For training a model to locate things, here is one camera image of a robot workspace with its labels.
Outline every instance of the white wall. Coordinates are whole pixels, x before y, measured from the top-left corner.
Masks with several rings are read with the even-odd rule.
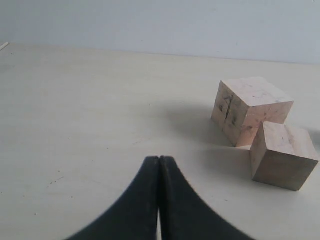
[[[320,63],[320,0],[2,0],[0,40]]]

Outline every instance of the white table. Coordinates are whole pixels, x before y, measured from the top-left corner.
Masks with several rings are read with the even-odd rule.
[[[197,193],[258,240],[320,236],[320,167],[301,191],[251,181],[210,120],[220,80],[265,77],[316,148],[320,66],[10,44],[0,51],[0,239],[62,240],[174,156]]]

